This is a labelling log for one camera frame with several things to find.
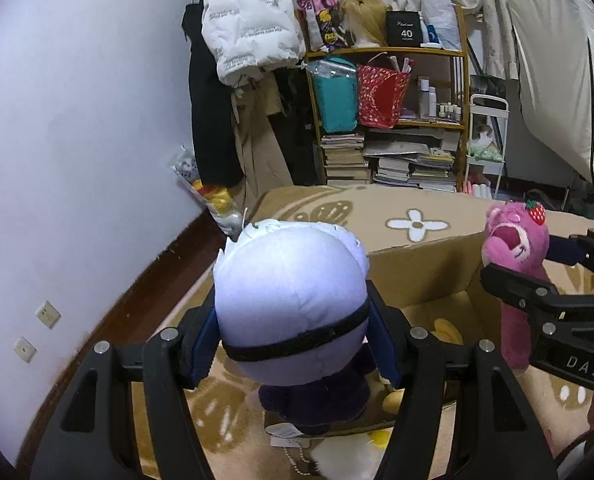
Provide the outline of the pink strawberry bear plush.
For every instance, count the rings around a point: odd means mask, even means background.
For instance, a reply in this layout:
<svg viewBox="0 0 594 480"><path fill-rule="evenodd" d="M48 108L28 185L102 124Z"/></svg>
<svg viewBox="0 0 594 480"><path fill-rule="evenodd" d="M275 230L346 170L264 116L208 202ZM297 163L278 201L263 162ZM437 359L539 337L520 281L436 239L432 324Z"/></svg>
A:
<svg viewBox="0 0 594 480"><path fill-rule="evenodd" d="M550 233L544 207L535 200L527 203L493 204L487 211L481 258L485 266L495 263L506 269L548 281L544 270ZM501 351L508 366L522 372L529 366L530 327L525 312L502 304Z"/></svg>

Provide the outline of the white-haired plush doll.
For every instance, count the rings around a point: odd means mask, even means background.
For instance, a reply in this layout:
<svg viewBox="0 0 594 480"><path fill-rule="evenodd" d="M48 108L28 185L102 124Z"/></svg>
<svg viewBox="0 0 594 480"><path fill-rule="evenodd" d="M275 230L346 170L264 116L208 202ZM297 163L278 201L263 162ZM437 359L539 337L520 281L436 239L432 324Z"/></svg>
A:
<svg viewBox="0 0 594 480"><path fill-rule="evenodd" d="M367 342L370 260L352 232L323 222L251 222L213 268L221 344L256 383L257 408L308 437L385 419Z"/></svg>

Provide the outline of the white fluffy plush with pompoms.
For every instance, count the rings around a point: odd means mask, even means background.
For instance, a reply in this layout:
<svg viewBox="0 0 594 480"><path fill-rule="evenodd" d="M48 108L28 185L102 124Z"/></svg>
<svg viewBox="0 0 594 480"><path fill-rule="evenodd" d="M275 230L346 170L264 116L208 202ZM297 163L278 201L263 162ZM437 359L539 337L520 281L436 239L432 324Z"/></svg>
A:
<svg viewBox="0 0 594 480"><path fill-rule="evenodd" d="M298 479L367 479L377 474L391 429L349 434L311 441L305 438L271 438L281 448Z"/></svg>

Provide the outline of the cardboard box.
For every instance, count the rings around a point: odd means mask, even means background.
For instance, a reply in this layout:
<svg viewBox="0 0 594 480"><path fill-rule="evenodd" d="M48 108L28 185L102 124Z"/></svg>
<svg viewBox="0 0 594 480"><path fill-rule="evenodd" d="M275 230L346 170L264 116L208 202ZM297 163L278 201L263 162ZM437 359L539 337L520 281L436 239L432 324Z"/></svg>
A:
<svg viewBox="0 0 594 480"><path fill-rule="evenodd" d="M474 347L489 339L500 347L501 302L480 283L483 241L479 232L370 254L369 293L375 304L365 345L376 368L365 376L370 389L367 407L353 420L335 422L326 432L312 434L266 412L265 432L274 437L321 439L393 426L397 414L386 413L382 403L390 388L403 389L414 377L416 356L410 330L419 326L435 337L431 332L436 318L450 321L462 334L463 346L450 346Z"/></svg>

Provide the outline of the stack of books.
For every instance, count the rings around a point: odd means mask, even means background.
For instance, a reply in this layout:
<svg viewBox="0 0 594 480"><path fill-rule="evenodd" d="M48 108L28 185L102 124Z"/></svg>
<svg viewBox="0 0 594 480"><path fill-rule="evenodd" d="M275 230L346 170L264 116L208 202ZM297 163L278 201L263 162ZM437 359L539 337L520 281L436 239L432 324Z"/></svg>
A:
<svg viewBox="0 0 594 480"><path fill-rule="evenodd" d="M326 183L369 182L372 173L363 148L364 134L359 131L322 136Z"/></svg>
<svg viewBox="0 0 594 480"><path fill-rule="evenodd" d="M456 130L369 129L362 154L376 184L454 193L459 147Z"/></svg>

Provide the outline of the plastic bag of toys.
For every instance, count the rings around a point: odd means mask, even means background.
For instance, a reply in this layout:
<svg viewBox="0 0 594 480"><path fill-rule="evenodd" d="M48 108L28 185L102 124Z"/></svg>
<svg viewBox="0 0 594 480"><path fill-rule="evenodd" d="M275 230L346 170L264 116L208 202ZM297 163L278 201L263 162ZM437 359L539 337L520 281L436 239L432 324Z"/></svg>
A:
<svg viewBox="0 0 594 480"><path fill-rule="evenodd" d="M171 157L170 167L195 200L208 209L222 233L236 242L244 226L242 211L227 188L201 180L193 148L181 145Z"/></svg>

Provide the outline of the white plastic bag on shelf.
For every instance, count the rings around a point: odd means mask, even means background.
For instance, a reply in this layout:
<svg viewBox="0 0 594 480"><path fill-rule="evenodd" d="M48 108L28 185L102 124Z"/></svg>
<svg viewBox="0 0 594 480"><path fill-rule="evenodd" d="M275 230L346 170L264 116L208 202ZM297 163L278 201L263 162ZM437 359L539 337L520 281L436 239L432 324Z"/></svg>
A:
<svg viewBox="0 0 594 480"><path fill-rule="evenodd" d="M461 51L461 36L452 0L421 0L422 14L427 25L434 27L442 48Z"/></svg>

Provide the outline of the black box marked 40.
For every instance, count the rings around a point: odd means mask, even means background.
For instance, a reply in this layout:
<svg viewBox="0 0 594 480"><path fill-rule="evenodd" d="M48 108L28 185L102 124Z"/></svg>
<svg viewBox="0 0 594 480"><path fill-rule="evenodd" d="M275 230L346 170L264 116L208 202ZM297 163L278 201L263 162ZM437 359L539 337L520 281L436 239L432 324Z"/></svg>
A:
<svg viewBox="0 0 594 480"><path fill-rule="evenodd" d="M418 48L423 42L419 14L414 11L387 11L386 40L389 47Z"/></svg>

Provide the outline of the teal bag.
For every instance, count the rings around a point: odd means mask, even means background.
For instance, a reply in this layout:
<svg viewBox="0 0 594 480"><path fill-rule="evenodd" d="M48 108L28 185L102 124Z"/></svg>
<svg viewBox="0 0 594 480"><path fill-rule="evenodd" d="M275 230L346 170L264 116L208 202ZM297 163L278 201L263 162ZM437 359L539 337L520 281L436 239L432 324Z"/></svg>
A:
<svg viewBox="0 0 594 480"><path fill-rule="evenodd" d="M358 125L358 70L340 56L306 64L312 77L320 128L328 134L349 133Z"/></svg>

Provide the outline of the black hanging coat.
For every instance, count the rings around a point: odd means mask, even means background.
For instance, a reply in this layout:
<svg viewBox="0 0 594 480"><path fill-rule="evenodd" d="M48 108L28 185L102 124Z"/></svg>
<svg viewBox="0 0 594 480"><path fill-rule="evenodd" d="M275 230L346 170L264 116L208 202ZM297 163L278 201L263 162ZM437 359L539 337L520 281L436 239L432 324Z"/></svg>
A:
<svg viewBox="0 0 594 480"><path fill-rule="evenodd" d="M201 3L185 7L182 29L191 41L189 91L192 138L201 182L235 188L244 179L232 126L231 88L217 75L216 60L201 33Z"/></svg>

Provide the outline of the blonde wig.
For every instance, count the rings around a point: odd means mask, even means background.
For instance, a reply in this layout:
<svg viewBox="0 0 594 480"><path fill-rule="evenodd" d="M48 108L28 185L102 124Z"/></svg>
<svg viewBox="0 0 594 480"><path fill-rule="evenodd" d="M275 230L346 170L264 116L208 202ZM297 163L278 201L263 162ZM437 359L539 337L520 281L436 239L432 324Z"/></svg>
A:
<svg viewBox="0 0 594 480"><path fill-rule="evenodd" d="M390 7L383 0L343 0L340 10L353 47L387 44L386 14Z"/></svg>

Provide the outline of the pink black packaged item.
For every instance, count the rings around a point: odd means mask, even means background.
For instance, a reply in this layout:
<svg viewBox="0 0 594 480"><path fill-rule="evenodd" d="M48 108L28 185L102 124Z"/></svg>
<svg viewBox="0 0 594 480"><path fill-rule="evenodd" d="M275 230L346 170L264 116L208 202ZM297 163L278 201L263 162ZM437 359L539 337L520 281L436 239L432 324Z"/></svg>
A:
<svg viewBox="0 0 594 480"><path fill-rule="evenodd" d="M305 19L308 49L332 52L348 47L339 0L296 0Z"/></svg>

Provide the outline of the lower wall socket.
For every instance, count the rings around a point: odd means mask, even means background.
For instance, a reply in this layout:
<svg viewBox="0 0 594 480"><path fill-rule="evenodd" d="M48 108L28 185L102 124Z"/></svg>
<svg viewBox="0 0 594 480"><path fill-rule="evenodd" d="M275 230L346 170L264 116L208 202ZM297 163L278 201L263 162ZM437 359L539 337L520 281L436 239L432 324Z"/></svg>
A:
<svg viewBox="0 0 594 480"><path fill-rule="evenodd" d="M37 353L36 347L24 337L17 338L13 344L13 350L25 363L29 363Z"/></svg>

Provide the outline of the wall socket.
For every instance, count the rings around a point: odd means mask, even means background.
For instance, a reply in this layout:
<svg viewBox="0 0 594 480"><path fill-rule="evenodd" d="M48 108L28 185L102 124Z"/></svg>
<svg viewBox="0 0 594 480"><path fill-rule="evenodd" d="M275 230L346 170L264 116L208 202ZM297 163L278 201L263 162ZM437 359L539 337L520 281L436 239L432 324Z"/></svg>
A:
<svg viewBox="0 0 594 480"><path fill-rule="evenodd" d="M13 350L25 363L29 363L37 353L36 347L24 337L17 338L13 344Z"/></svg>
<svg viewBox="0 0 594 480"><path fill-rule="evenodd" d="M50 301L44 300L43 304L36 311L36 318L49 330L52 330L55 324L62 318L62 315L52 306Z"/></svg>

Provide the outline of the upper wall socket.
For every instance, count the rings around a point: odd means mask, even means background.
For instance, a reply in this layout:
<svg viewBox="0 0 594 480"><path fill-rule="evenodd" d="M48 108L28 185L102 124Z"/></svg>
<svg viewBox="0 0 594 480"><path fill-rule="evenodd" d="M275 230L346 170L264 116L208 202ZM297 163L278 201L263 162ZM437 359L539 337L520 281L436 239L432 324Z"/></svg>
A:
<svg viewBox="0 0 594 480"><path fill-rule="evenodd" d="M62 315L52 306L50 301L44 300L43 304L36 311L36 318L49 330L52 330L55 324L62 318Z"/></svg>

